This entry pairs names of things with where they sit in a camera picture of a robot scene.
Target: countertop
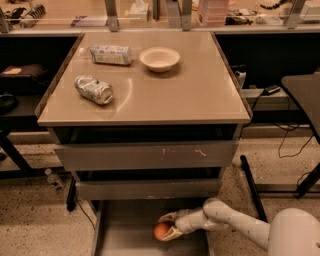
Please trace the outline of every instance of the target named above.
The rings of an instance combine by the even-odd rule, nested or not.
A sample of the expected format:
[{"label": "countertop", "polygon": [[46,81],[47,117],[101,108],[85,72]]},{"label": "countertop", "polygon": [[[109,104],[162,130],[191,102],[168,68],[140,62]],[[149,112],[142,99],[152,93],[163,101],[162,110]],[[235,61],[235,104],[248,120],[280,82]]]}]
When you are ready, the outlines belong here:
[{"label": "countertop", "polygon": [[[80,54],[93,43],[130,46],[130,66],[95,64]],[[140,53],[155,46],[181,55],[165,73],[153,73]],[[114,99],[99,106],[74,86],[79,75],[112,85]],[[41,126],[248,123],[249,114],[209,32],[86,33],[38,119]]]}]

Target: white bowl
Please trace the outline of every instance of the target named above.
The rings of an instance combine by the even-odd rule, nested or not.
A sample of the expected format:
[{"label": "white bowl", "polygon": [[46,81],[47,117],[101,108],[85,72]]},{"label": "white bowl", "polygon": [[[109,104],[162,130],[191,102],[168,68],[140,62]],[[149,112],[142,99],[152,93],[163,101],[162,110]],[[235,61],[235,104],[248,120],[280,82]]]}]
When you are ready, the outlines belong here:
[{"label": "white bowl", "polygon": [[165,47],[153,47],[140,54],[140,61],[153,72],[161,73],[170,70],[177,64],[180,54],[175,50]]}]

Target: crumpled can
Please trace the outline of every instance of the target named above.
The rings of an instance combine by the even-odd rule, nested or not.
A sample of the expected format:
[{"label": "crumpled can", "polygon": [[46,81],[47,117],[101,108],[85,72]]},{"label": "crumpled can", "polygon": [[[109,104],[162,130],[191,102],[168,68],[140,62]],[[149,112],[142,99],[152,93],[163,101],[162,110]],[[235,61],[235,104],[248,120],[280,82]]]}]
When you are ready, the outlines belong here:
[{"label": "crumpled can", "polygon": [[90,75],[76,77],[74,85],[83,97],[99,105],[106,105],[113,99],[112,86]]}]

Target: terrazzo floor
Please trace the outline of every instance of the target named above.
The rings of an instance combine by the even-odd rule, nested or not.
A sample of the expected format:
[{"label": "terrazzo floor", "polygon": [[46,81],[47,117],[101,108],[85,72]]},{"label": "terrazzo floor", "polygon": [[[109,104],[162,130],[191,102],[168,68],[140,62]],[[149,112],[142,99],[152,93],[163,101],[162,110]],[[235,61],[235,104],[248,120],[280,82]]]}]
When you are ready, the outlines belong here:
[{"label": "terrazzo floor", "polygon": [[[286,138],[280,153],[295,154],[307,140],[307,137]],[[241,155],[246,155],[256,183],[295,184],[303,173],[312,170],[320,161],[320,147],[314,138],[295,157],[279,158],[281,142],[282,138],[241,139],[232,165],[224,173],[218,198],[235,210],[257,217],[245,174],[240,167]],[[50,144],[29,145],[28,150],[23,151],[28,161],[35,157],[28,155],[28,152],[33,152],[30,147],[45,148],[37,154],[38,160],[32,162],[33,166],[41,165],[47,157],[51,157],[51,164],[54,162]],[[63,175],[62,179],[68,188],[70,176]],[[55,191],[45,177],[1,180],[0,256],[91,255],[94,229],[79,204],[93,222],[95,214],[81,198],[74,211],[67,211],[67,190]],[[320,220],[317,195],[307,194],[299,200],[291,194],[262,195],[262,202],[269,222],[280,210],[289,207],[306,210]],[[267,255],[230,227],[212,232],[210,236],[215,255]]]}]

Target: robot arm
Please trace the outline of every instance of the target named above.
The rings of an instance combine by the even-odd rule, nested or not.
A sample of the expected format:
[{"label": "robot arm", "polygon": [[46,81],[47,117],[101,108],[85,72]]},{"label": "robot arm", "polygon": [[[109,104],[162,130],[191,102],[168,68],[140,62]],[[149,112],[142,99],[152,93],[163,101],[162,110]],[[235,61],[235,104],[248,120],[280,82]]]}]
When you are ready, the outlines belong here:
[{"label": "robot arm", "polygon": [[270,225],[231,209],[216,198],[209,198],[203,207],[183,209],[162,216],[159,222],[172,222],[169,232],[162,241],[169,241],[182,234],[189,234],[197,229],[207,231],[221,230],[227,225],[252,240],[262,249],[267,250]]},{"label": "robot arm", "polygon": [[311,214],[296,208],[280,211],[271,225],[231,209],[217,198],[203,207],[183,209],[162,216],[171,222],[161,241],[169,241],[197,229],[213,231],[229,225],[272,256],[320,256],[320,223]]}]

